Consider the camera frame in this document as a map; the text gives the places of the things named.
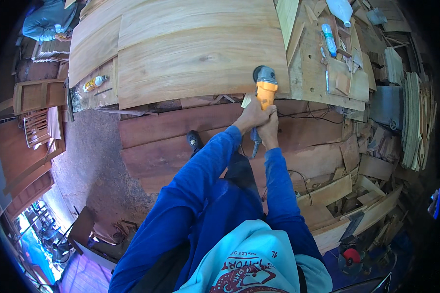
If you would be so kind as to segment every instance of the black shoe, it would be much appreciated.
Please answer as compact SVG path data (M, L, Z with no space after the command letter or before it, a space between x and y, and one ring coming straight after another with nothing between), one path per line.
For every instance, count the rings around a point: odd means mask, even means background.
M188 132L188 134L186 134L186 138L188 140L188 144L193 151L193 155L204 147L204 143L200 139L199 132L191 130L190 132Z

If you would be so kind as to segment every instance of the blue long sleeve shirt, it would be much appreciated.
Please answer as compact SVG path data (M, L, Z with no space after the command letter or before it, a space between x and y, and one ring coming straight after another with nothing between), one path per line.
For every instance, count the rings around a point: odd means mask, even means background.
M73 3L64 9L65 1L43 0L44 4L30 15L23 23L23 35L36 41L53 41L55 34L66 32L77 10Z
M241 143L235 126L218 133L163 187L111 278L109 292L129 292L166 251L189 240L190 253L175 286L179 289L219 240L245 220L263 217L252 190L219 179ZM265 222L287 232L294 255L308 255L324 264L297 206L293 184L280 148L265 154L267 205Z

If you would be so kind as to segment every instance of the yellow bottle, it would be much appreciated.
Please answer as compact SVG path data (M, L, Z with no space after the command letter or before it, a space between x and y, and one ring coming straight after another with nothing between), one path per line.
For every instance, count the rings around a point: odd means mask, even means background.
M109 75L96 76L94 79L90 80L89 82L83 85L83 91L84 92L92 91L95 88L102 85L103 82L105 82L108 79L109 79Z

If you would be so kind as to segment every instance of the sleeve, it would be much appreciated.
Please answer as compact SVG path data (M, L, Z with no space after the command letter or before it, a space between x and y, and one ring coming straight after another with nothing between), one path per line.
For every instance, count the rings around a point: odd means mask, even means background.
M24 20L23 35L36 41L55 40L55 31L41 27L37 22L33 21L32 16L31 14Z
M241 142L241 133L230 126L218 133L163 187L157 202L119 260L109 292L126 292L145 275L166 251L188 240L205 195L227 167Z
M264 165L269 208L267 223L273 230L287 232L293 254L309 255L324 264L316 242L305 224L305 219L300 215L297 197L281 149L267 151Z
M333 290L333 280L322 262L308 255L295 255L295 262L303 270L308 293Z

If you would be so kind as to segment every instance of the person in blue shirt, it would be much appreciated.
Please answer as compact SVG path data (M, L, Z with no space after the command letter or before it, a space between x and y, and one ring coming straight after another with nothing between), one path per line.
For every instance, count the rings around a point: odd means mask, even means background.
M262 111L252 99L205 146L189 132L193 156L161 189L109 292L330 292L279 148L278 124L275 105ZM267 216L251 165L237 151L256 126L266 148Z
M23 23L23 35L36 41L70 41L69 31L78 24L84 5L73 3L64 9L64 0L34 1Z

